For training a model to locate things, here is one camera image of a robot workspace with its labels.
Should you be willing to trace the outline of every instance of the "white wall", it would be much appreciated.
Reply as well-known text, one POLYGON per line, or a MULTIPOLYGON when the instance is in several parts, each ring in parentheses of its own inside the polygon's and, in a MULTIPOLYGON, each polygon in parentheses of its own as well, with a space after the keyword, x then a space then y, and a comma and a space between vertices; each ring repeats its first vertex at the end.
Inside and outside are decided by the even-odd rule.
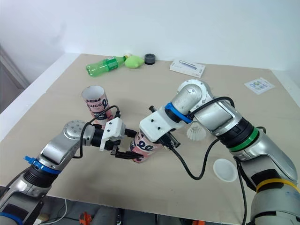
POLYGON ((0 43, 33 81, 63 52, 154 53, 294 71, 298 0, 1 0, 0 43))

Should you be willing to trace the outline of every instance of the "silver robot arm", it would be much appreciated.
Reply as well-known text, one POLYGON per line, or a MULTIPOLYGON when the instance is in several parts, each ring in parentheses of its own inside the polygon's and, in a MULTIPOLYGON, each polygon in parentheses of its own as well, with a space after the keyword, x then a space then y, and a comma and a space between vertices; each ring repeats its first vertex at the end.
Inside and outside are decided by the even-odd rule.
POLYGON ((53 138, 36 158, 25 157, 31 166, 22 172, 11 184, 10 189, 0 199, 0 225, 31 225, 43 207, 43 198, 51 189, 52 183, 75 156, 80 146, 97 146, 112 150, 117 158, 133 159, 141 155, 134 152, 119 152, 118 145, 124 136, 134 137, 136 132, 125 129, 120 118, 109 121, 114 130, 107 134, 99 125, 85 125, 84 121, 73 120, 67 123, 62 132, 53 138))
MULTIPOLYGON (((31 166, 11 184, 0 200, 0 224, 33 224, 44 203, 42 199, 53 181, 74 157, 79 148, 85 122, 73 120, 53 138, 36 158, 25 157, 31 166)), ((95 127, 88 125, 83 144, 89 146, 95 127)))
POLYGON ((152 142, 160 141, 173 129, 190 123, 193 115, 240 161, 242 177, 257 192, 251 207, 251 223, 299 225, 300 193, 296 168, 290 158, 227 101, 214 99, 205 82, 185 81, 166 107, 140 122, 140 129, 152 142))

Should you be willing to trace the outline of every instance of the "table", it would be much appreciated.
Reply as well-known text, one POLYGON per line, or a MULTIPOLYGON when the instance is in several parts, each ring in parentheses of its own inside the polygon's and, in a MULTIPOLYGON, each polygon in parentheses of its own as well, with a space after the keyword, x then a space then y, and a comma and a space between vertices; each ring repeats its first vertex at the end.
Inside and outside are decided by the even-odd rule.
MULTIPOLYGON (((137 130, 139 121, 150 114, 150 105, 157 108, 165 105, 183 81, 192 79, 170 71, 168 61, 157 61, 138 69, 120 67, 93 78, 87 75, 85 66, 105 56, 81 54, 74 58, 74 62, 1 141, 0 184, 6 185, 27 167, 23 157, 36 156, 68 121, 90 120, 90 113, 81 98, 85 87, 103 86, 110 104, 120 107, 121 118, 127 127, 137 130)), ((295 140, 299 134, 300 109, 270 70, 207 65, 202 78, 216 96, 233 98, 237 110, 254 126, 265 126, 268 135, 291 159, 299 158, 295 140), (243 84, 258 77, 276 87, 258 97, 243 84)), ((186 137, 187 129, 185 126, 175 131, 174 136, 181 142, 179 153, 197 174, 214 137, 208 135, 201 142, 192 142, 186 137)), ((126 149, 130 141, 125 138, 121 147, 126 149)), ((67 165, 53 183, 49 195, 176 217, 240 224, 243 216, 240 185, 238 180, 225 183, 214 175, 212 165, 218 158, 234 162, 229 151, 218 143, 210 153, 203 179, 195 181, 186 174, 176 156, 164 149, 146 162, 135 164, 114 158, 108 151, 85 147, 83 158, 74 159, 67 165)), ((300 161, 294 160, 294 163, 299 171, 300 161)), ((254 192, 247 188, 246 195, 250 209, 254 192)))

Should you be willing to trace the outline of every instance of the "orange tool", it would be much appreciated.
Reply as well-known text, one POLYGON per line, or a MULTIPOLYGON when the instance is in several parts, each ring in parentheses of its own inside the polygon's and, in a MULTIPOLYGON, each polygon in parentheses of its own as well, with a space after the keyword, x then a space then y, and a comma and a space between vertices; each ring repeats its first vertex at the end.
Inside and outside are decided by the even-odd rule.
POLYGON ((87 212, 84 212, 84 213, 80 214, 79 224, 81 224, 81 225, 90 225, 91 221, 92 221, 92 217, 87 212))
POLYGON ((198 221, 194 221, 193 225, 205 225, 205 222, 198 220, 198 221))

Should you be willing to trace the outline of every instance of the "printed paper cup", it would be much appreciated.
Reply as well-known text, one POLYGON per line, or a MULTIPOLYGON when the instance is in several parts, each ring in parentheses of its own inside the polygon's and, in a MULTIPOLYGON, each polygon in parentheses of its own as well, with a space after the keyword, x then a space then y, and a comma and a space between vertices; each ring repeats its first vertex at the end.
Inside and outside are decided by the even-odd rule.
MULTIPOLYGON (((81 93, 87 107, 93 118, 97 117, 104 109, 109 107, 107 96, 104 88, 100 86, 89 86, 84 89, 81 93)), ((113 119, 113 114, 111 110, 103 113, 95 123, 100 124, 102 128, 105 127, 106 122, 113 119)))

